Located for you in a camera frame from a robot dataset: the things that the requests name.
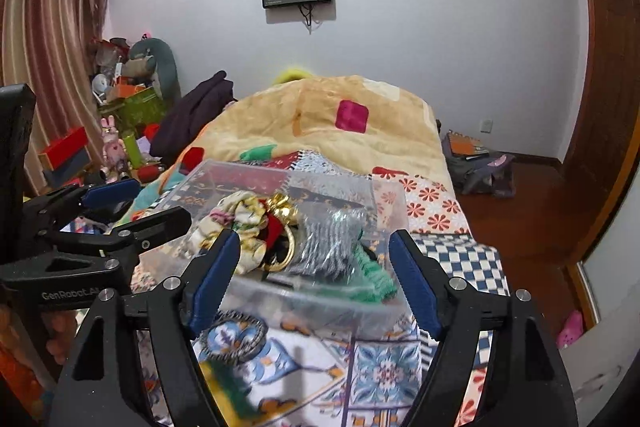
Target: pink bunny toy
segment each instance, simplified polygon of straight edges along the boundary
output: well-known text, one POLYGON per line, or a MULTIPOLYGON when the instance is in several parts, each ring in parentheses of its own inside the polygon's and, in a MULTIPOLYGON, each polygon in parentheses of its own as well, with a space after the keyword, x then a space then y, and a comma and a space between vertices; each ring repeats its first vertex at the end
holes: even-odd
POLYGON ((118 135, 113 115, 109 117, 108 121, 102 118, 100 123, 102 124, 102 141, 104 142, 102 145, 104 165, 109 170, 116 169, 117 172, 128 171, 127 153, 124 142, 118 135))

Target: checkered pattern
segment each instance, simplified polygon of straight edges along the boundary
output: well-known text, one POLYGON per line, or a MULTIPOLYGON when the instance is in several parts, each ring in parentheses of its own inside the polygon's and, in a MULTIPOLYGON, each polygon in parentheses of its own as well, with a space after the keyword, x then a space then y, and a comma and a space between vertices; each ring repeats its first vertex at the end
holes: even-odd
MULTIPOLYGON (((502 272, 500 255, 494 247, 481 245, 469 235, 414 234, 420 251, 439 261, 449 277, 462 277, 476 289, 508 295, 507 279, 502 272)), ((474 368, 484 367, 491 353, 491 331, 481 331, 474 368)), ((422 368, 427 370, 438 343, 420 330, 422 368)))

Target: wall socket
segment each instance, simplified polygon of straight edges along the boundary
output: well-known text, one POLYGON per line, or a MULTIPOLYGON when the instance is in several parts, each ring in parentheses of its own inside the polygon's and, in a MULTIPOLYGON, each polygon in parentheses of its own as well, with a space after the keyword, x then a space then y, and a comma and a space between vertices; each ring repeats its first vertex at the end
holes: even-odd
POLYGON ((489 133, 494 128, 493 120, 481 120, 480 121, 480 132, 489 133))

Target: dark clothing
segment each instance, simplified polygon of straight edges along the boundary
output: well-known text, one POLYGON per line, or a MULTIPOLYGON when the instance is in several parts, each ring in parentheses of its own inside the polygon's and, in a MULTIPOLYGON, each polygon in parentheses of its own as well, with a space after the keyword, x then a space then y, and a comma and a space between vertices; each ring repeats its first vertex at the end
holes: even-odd
POLYGON ((175 163, 202 128, 234 100, 234 83, 225 77, 226 71, 219 71, 174 104, 151 142, 151 156, 166 165, 175 163))

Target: curtain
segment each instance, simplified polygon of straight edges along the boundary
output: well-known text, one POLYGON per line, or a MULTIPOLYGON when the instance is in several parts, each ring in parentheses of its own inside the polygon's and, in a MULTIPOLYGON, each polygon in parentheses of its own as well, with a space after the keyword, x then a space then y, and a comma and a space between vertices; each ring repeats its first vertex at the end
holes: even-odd
POLYGON ((92 161, 102 162, 102 139, 90 78, 107 0, 0 0, 0 85, 27 83, 36 111, 25 172, 42 193, 38 160, 54 140, 84 126, 92 161))

